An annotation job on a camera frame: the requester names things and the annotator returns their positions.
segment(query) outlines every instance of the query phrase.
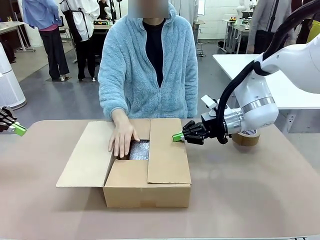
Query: open cardboard box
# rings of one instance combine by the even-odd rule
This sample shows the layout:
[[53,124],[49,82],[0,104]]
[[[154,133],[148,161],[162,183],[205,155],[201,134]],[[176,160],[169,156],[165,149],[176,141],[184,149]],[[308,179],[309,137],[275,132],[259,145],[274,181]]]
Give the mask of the open cardboard box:
[[191,177],[180,119],[131,119],[141,140],[149,140],[148,160],[116,159],[108,151],[112,122],[85,128],[57,187],[102,187],[108,208],[188,207]]

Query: bubble wrap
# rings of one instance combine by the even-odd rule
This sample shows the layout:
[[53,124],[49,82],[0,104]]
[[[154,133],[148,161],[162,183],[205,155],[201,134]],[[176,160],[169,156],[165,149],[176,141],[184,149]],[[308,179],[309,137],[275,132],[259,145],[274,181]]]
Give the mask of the bubble wrap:
[[148,140],[132,142],[130,150],[130,160],[149,160],[150,144]]

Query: roll of packing tape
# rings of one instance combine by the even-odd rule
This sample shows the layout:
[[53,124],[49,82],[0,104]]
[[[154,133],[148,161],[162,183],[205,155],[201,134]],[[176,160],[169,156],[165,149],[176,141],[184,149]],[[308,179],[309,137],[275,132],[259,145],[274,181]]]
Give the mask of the roll of packing tape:
[[232,135],[232,140],[236,144],[245,147],[253,147],[257,145],[259,138],[260,132],[258,130],[246,130]]

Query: white shirt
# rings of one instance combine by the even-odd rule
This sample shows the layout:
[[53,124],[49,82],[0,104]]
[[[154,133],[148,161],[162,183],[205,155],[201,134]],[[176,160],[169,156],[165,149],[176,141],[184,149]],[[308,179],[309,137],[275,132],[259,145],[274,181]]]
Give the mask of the white shirt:
[[68,5],[70,10],[78,11],[81,8],[81,11],[85,15],[84,16],[81,12],[73,12],[73,19],[78,30],[82,41],[87,41],[94,33],[94,20],[100,15],[100,7],[97,3],[97,0],[64,0],[60,3],[60,8],[62,12],[68,11]]
[[197,22],[199,0],[169,0],[174,6],[177,14],[191,24],[191,26]]

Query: person in white shirt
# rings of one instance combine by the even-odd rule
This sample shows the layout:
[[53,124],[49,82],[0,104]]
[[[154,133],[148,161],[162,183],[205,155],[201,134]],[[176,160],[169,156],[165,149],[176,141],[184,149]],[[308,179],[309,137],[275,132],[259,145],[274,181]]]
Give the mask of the person in white shirt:
[[68,23],[75,42],[78,61],[78,79],[86,78],[86,61],[92,81],[95,82],[95,52],[91,39],[94,33],[94,20],[100,15],[97,0],[62,0],[60,8]]
[[177,14],[191,24],[192,29],[196,29],[196,22],[198,17],[199,0],[169,0],[174,6]]

